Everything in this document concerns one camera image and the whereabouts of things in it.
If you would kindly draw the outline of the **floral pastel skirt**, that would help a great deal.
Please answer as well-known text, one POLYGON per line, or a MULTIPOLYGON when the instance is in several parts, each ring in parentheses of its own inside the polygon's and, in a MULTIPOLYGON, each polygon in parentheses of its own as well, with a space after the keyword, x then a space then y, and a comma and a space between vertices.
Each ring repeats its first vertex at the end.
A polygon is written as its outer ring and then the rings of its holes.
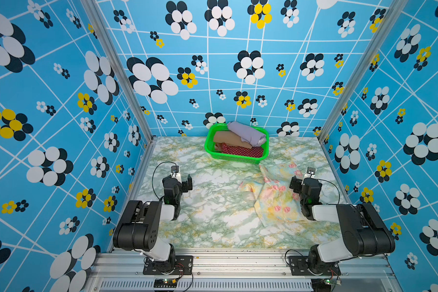
POLYGON ((265 226, 284 223, 311 223, 301 210, 300 196, 290 188, 293 177, 302 179, 303 168, 294 161, 259 166, 260 172, 246 178, 238 187, 254 197, 254 209, 265 226))

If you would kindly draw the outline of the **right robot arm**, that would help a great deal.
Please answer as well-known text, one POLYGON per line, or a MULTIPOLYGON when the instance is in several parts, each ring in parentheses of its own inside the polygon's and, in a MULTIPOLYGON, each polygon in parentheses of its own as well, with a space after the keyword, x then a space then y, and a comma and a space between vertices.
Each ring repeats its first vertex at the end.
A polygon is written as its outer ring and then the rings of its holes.
POLYGON ((321 188, 322 183, 311 176, 294 176, 290 181, 306 219, 337 223, 341 230, 340 238, 310 248, 307 263, 311 273, 320 275, 340 261, 395 250, 395 238, 372 204, 322 204, 321 188))

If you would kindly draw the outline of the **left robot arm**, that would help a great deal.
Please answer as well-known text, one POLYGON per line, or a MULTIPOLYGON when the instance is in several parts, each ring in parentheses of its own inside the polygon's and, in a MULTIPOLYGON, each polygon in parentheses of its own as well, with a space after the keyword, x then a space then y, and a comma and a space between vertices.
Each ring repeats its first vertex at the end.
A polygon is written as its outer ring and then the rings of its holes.
POLYGON ((158 201, 130 200, 113 234, 113 246, 136 251, 146 257, 146 267, 157 273, 185 271, 185 264, 176 258, 175 247, 159 237, 162 221, 175 221, 181 211, 181 197, 193 189, 189 175, 181 181, 179 173, 162 180, 164 196, 158 201))

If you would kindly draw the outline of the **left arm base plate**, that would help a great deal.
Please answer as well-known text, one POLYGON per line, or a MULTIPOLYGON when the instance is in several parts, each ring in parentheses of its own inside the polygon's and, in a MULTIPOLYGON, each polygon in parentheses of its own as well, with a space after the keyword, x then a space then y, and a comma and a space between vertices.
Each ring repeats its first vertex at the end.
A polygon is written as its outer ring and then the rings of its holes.
POLYGON ((191 275, 193 256, 176 255, 168 261, 161 262, 147 257, 144 260, 143 275, 148 276, 184 276, 191 275))

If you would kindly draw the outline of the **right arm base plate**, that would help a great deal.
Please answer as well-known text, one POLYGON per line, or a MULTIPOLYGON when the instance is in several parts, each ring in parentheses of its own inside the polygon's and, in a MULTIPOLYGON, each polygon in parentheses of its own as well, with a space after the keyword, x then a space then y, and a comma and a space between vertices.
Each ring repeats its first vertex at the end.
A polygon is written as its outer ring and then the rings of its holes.
POLYGON ((288 265, 293 276, 340 276, 341 271, 336 263, 324 263, 309 260, 308 257, 296 255, 287 257, 288 265))

